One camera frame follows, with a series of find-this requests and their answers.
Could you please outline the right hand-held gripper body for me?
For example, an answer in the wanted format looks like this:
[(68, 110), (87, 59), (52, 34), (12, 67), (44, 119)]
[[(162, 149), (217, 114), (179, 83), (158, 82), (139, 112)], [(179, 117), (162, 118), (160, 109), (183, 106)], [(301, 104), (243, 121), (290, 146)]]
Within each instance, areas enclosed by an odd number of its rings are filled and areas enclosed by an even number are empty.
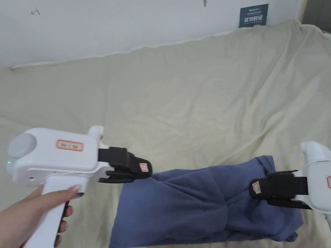
[(322, 213), (331, 226), (331, 151), (315, 141), (302, 142), (301, 150), (304, 167), (293, 175), (307, 179), (308, 194), (297, 194), (294, 200)]

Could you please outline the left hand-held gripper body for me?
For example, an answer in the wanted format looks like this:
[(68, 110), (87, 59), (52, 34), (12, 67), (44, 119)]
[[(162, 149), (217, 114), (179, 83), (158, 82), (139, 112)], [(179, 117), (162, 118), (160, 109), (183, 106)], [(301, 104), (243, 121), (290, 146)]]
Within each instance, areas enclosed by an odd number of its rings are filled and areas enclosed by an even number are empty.
[(74, 198), (82, 197), (89, 181), (106, 178), (114, 168), (98, 158), (103, 126), (87, 134), (32, 128), (12, 139), (8, 146), (7, 172), (16, 184), (43, 187), (42, 194), (78, 185)]

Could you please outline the person's left hand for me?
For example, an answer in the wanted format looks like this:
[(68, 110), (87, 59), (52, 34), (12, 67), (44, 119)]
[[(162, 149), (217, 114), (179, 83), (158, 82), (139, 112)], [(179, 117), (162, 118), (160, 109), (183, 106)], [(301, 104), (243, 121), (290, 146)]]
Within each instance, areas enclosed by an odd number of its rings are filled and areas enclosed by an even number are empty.
[(43, 188), (33, 191), (0, 213), (0, 247), (21, 248), (35, 232), (46, 212), (70, 201), (78, 185), (42, 195)]

